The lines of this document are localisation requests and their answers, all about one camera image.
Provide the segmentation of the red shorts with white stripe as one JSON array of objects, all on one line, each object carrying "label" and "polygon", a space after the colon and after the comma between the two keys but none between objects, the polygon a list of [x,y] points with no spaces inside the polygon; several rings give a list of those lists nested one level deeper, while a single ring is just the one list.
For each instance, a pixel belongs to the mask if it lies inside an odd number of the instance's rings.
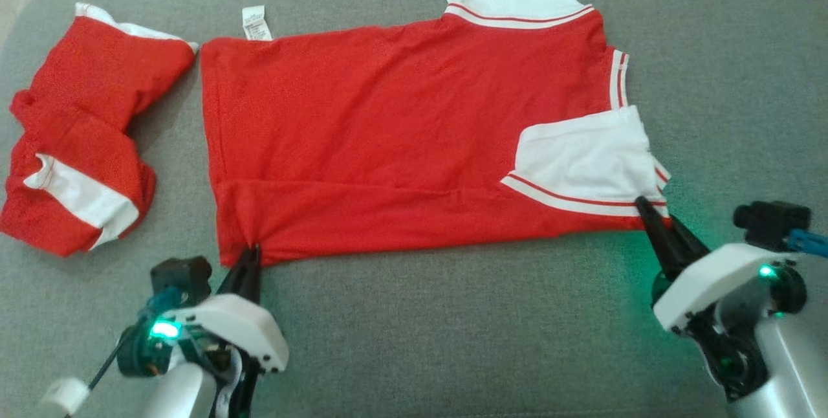
[{"label": "red shorts with white stripe", "polygon": [[10,153],[0,232],[60,257],[132,232],[153,203],[156,173],[128,126],[190,69],[198,49],[76,3],[70,28],[9,106],[23,134]]}]

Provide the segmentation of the large grey sofa seat cushion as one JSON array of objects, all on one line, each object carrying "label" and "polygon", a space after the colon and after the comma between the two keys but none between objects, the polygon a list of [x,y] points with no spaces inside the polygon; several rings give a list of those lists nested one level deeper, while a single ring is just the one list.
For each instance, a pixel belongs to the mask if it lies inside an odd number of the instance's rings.
[{"label": "large grey sofa seat cushion", "polygon": [[[0,202],[8,112],[70,26],[74,4],[190,41],[241,33],[266,6],[275,34],[433,18],[444,0],[32,0],[0,61]],[[739,241],[734,208],[783,200],[828,234],[828,0],[580,0],[629,53],[629,99],[670,171],[670,210],[711,247]],[[218,261],[194,67],[133,122],[158,176],[135,232],[51,256],[0,235],[0,418],[40,418],[60,377],[94,376],[169,257]],[[252,418],[724,418],[689,340],[649,308],[659,265],[641,232],[293,262],[261,301],[290,345]]]}]

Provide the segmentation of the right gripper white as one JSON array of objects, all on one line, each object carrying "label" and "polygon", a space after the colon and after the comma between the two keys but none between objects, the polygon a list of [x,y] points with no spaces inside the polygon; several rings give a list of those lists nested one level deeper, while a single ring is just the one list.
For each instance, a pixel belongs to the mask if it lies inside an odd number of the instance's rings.
[{"label": "right gripper white", "polygon": [[712,304],[753,280],[770,280],[772,264],[790,259],[747,243],[730,243],[710,249],[676,216],[671,224],[647,197],[635,199],[645,232],[662,272],[653,282],[653,314],[668,332],[682,332],[689,321]]}]

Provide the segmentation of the red shirt with white sleeves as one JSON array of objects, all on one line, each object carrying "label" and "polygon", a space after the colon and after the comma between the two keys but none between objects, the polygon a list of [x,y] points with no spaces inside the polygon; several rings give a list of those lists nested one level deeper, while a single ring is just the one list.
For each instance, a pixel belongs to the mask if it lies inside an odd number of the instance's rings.
[{"label": "red shirt with white sleeves", "polygon": [[446,0],[440,17],[201,53],[225,267],[640,230],[670,173],[629,55],[579,0]]}]

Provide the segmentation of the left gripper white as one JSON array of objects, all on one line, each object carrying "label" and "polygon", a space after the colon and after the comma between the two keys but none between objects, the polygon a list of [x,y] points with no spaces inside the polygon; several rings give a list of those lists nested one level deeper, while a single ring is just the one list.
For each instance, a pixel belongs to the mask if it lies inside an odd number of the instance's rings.
[{"label": "left gripper white", "polygon": [[217,295],[191,308],[172,310],[171,319],[197,327],[234,345],[269,373],[286,371],[290,351],[272,314],[261,299],[261,249],[248,247],[228,271]]}]

